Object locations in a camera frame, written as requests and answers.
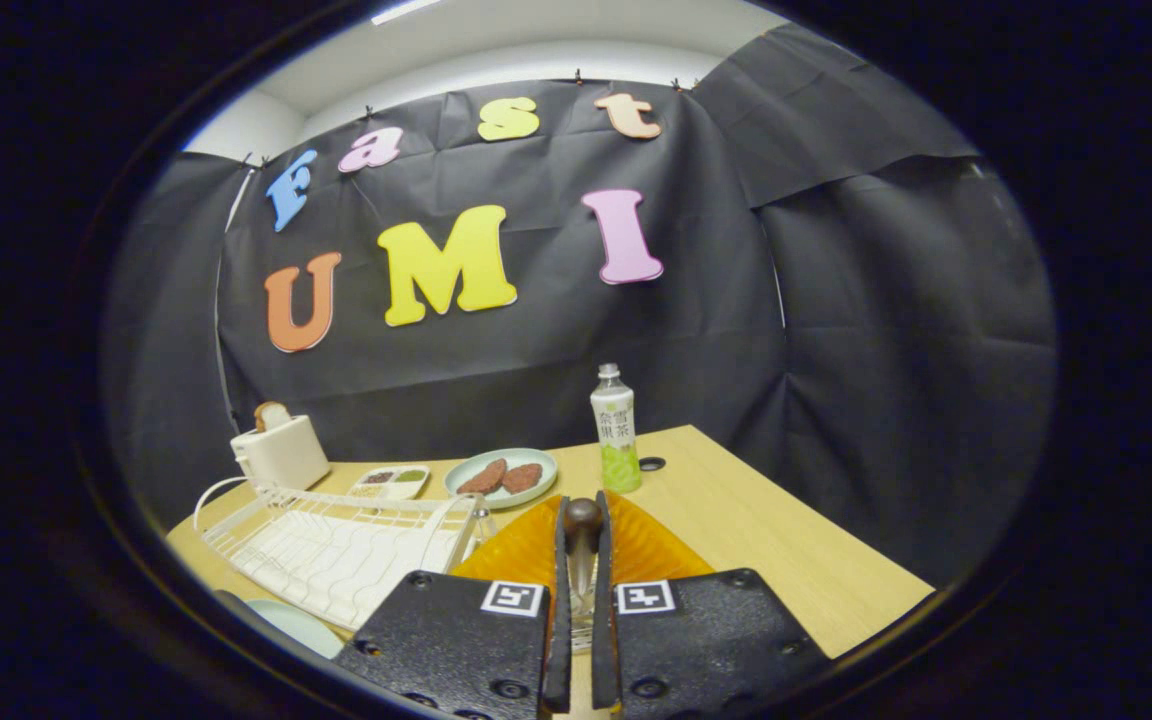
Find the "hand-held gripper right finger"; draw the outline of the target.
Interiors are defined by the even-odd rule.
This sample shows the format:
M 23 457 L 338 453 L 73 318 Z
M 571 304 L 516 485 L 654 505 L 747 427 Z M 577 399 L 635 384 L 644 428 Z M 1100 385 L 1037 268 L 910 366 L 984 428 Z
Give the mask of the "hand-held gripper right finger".
M 598 493 L 591 705 L 616 719 L 736 719 L 829 659 L 758 571 L 679 575 L 645 511 Z

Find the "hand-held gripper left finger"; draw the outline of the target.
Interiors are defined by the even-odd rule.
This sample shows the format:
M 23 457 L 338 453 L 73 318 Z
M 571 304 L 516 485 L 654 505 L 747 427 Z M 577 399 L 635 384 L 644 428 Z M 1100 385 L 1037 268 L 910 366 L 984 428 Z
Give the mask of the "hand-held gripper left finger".
M 416 570 L 335 664 L 454 717 L 548 719 L 571 708 L 564 497 L 531 507 L 448 573 Z

